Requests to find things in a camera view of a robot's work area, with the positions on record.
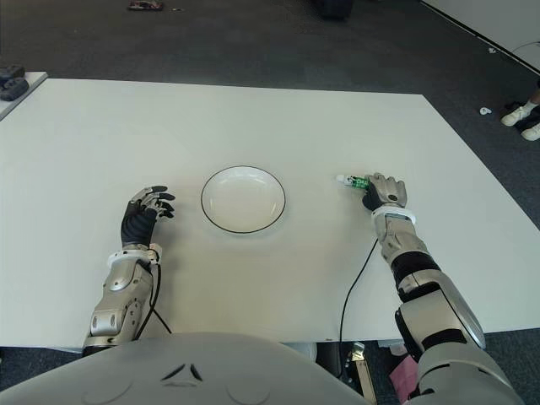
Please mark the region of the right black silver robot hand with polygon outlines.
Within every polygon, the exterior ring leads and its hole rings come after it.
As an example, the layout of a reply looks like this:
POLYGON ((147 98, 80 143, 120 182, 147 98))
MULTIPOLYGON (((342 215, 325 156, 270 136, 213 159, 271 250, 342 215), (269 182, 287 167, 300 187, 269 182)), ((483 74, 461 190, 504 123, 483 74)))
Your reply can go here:
POLYGON ((362 198, 365 208, 375 211, 382 206, 405 208, 408 196, 404 181, 397 181, 394 177, 384 177, 381 173, 368 175, 368 188, 362 198))

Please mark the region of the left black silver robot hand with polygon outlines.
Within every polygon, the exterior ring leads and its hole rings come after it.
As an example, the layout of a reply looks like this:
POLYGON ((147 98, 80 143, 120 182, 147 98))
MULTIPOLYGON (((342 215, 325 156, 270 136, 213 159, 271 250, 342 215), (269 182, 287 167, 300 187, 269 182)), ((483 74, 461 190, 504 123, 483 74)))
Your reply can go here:
POLYGON ((127 203, 121 221, 121 245, 149 247, 157 220, 174 217, 170 204, 174 200, 167 186, 149 186, 136 193, 127 203))

